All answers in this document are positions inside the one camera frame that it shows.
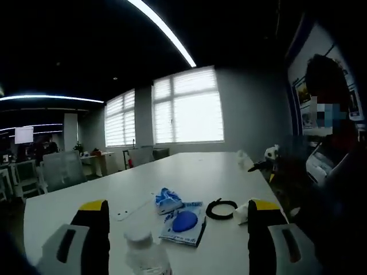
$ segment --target window blind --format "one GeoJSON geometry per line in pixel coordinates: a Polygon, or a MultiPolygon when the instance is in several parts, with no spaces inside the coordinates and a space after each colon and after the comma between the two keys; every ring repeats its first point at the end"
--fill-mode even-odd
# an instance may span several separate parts
{"type": "Polygon", "coordinates": [[[154,82],[156,143],[224,140],[220,95],[212,67],[154,82]]]}
{"type": "Polygon", "coordinates": [[[107,102],[104,116],[106,147],[130,145],[135,139],[135,91],[107,102]]]}

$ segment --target monitor screen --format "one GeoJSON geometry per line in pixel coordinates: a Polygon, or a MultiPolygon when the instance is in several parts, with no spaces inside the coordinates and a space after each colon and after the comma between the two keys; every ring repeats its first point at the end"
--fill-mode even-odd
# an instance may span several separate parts
{"type": "Polygon", "coordinates": [[[15,144],[33,142],[33,127],[15,128],[15,144]]]}

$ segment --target black hair tie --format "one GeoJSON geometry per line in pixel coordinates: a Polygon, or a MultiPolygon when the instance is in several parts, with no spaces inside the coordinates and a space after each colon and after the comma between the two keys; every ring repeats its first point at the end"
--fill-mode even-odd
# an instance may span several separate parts
{"type": "Polygon", "coordinates": [[[217,214],[214,214],[213,213],[213,208],[216,207],[217,205],[231,205],[233,206],[235,209],[237,208],[237,204],[233,201],[221,201],[222,198],[219,198],[218,200],[216,201],[213,201],[213,202],[210,202],[210,204],[208,205],[208,207],[206,208],[206,215],[209,217],[209,218],[212,218],[212,219],[232,219],[233,218],[233,213],[230,213],[229,215],[226,215],[226,216],[220,216],[220,215],[217,215],[217,214]]]}

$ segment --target plastic bottle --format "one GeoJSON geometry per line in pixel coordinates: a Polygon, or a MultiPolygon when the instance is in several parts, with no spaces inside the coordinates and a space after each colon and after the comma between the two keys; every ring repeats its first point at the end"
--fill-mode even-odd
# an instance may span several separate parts
{"type": "Polygon", "coordinates": [[[126,263],[135,275],[172,275],[166,250],[153,241],[151,232],[124,233],[128,252],[126,263]]]}

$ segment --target black ceiling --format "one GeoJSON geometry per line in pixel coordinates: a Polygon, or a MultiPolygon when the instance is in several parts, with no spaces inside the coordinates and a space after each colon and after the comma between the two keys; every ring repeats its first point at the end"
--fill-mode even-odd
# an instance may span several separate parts
{"type": "MultiPolygon", "coordinates": [[[[144,2],[197,66],[281,62],[300,19],[296,1],[282,1],[279,26],[278,0],[144,2]]],[[[0,33],[5,96],[36,90],[106,101],[190,69],[158,27],[126,0],[3,0],[0,33]]]]}

